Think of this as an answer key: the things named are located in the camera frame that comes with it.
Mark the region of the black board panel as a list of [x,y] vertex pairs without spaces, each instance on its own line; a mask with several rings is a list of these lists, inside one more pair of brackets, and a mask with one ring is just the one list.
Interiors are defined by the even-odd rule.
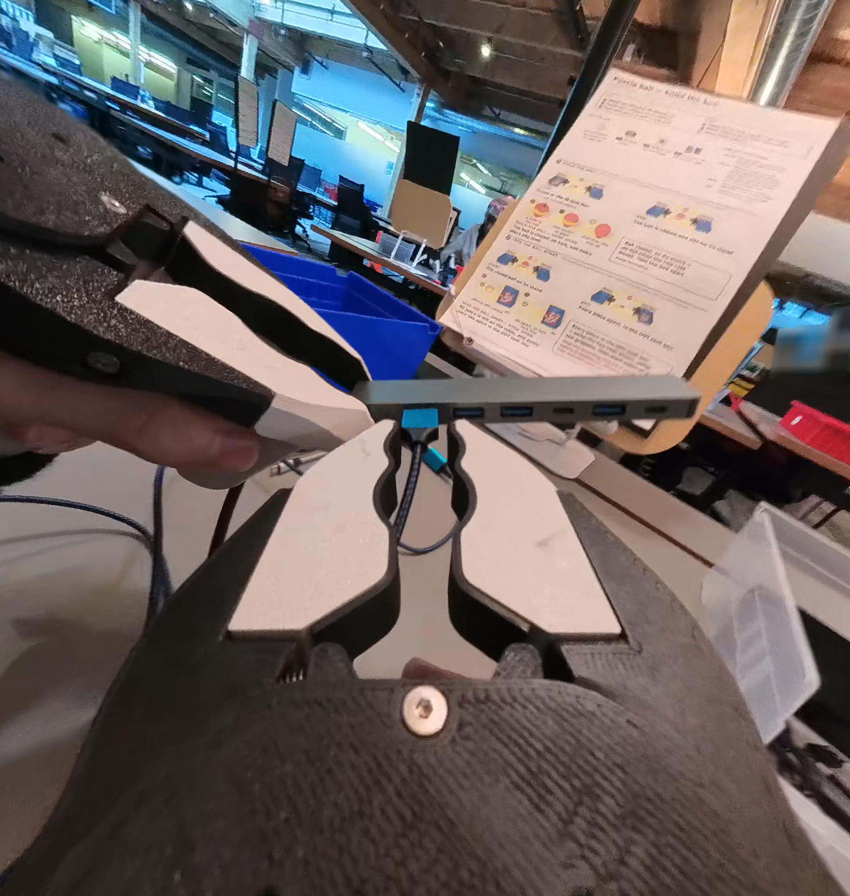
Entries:
[[450,196],[459,151],[459,136],[410,120],[406,125],[401,178],[443,196]]

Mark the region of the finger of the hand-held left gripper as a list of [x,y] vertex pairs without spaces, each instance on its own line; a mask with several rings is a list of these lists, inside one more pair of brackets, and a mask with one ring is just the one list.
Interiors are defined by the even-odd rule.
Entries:
[[199,290],[257,337],[346,391],[372,380],[362,356],[307,303],[238,245],[193,221],[164,263],[175,285]]
[[168,357],[119,359],[115,385],[180,399],[251,429],[262,440],[244,472],[191,472],[195,485],[237,486],[293,454],[329,452],[374,426],[356,385],[371,381],[362,355],[318,311],[279,285],[250,291],[263,333],[192,287],[140,280],[117,297],[160,337]]

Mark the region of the printed instruction sheet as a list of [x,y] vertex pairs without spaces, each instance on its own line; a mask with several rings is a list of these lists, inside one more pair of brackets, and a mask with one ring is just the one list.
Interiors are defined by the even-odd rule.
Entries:
[[516,374],[684,376],[807,217],[848,136],[843,119],[613,69],[439,322]]

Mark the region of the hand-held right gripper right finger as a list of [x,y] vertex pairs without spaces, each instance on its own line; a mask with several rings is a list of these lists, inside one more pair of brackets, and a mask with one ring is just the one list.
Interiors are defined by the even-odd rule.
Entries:
[[523,633],[619,639],[622,624],[553,482],[472,422],[451,424],[448,445],[460,588]]

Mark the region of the clear acrylic stand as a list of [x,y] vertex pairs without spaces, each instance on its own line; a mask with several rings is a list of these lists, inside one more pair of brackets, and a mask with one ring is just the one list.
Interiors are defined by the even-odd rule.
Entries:
[[408,230],[402,230],[399,233],[380,230],[376,245],[380,255],[407,267],[419,265],[429,247],[424,238]]

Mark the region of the clear plastic bin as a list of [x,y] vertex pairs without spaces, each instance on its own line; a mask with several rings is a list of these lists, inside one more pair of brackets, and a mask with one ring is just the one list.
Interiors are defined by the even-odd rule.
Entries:
[[850,551],[760,504],[710,569],[702,603],[793,812],[850,894],[850,754],[798,717],[820,687],[800,610],[850,641]]

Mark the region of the plywood sheet stand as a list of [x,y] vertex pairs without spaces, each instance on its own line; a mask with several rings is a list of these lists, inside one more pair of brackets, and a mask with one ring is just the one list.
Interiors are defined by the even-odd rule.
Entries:
[[697,334],[697,309],[647,287],[614,283],[611,275],[560,256],[543,282],[537,266],[546,254],[505,236],[517,204],[506,207],[442,299],[443,342],[493,375],[574,375],[576,385],[591,377],[601,385],[621,377],[648,385],[651,377],[672,375],[677,385],[698,391],[693,416],[662,420],[655,435],[624,427],[611,440],[625,442],[633,454],[657,454],[681,441],[751,353],[773,307],[771,289],[759,284],[681,379],[675,337]]
[[391,226],[422,238],[435,250],[445,246],[454,219],[449,195],[418,185],[405,178],[398,180],[388,211]]

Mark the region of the grey desk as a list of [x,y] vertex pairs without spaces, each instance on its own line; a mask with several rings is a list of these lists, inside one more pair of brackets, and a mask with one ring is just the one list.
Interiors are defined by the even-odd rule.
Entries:
[[[65,454],[13,494],[69,499],[150,523],[153,470],[105,445]],[[628,545],[697,618],[706,571],[731,540],[721,524],[598,455],[556,481]],[[206,558],[224,493],[168,472],[163,542],[174,587]],[[449,486],[423,471],[405,539],[427,546],[453,522]],[[400,619],[359,659],[366,678],[396,678],[423,658],[466,675],[492,664],[454,632],[446,608],[450,549],[400,559]],[[142,628],[150,557],[138,533],[94,514],[0,504],[0,873],[58,800],[92,714]]]

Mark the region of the blue plastic bin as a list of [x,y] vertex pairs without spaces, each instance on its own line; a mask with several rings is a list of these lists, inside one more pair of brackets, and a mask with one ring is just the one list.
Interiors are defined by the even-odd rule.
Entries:
[[357,273],[249,242],[240,246],[349,342],[374,380],[414,378],[441,333],[433,319]]

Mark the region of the person's left hand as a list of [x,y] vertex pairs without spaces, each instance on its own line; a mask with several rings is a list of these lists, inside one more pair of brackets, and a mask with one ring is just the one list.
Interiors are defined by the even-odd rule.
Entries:
[[201,473],[245,473],[262,440],[176,399],[96,385],[0,351],[2,446],[41,455],[102,442],[146,462]]

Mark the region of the silver ventilation duct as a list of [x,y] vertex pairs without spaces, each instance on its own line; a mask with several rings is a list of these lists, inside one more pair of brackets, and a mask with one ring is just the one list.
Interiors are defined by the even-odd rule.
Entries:
[[833,6],[834,1],[778,2],[748,95],[753,103],[784,106]]

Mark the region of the red plastic bin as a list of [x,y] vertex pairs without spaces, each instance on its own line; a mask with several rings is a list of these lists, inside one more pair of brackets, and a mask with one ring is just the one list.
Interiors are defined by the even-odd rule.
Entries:
[[850,467],[850,425],[807,404],[792,401],[780,427],[807,447]]

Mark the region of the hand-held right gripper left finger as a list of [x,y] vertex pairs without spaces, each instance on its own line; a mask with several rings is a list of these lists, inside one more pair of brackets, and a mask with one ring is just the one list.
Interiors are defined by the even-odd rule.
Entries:
[[378,643],[400,615],[399,427],[382,421],[296,482],[229,621],[232,637]]

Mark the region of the grey slim USB hub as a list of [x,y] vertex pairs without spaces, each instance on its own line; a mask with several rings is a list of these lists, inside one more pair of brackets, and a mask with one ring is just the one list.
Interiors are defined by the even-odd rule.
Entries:
[[352,396],[373,420],[402,423],[427,411],[438,425],[689,420],[700,394],[668,375],[604,377],[451,377],[366,382]]

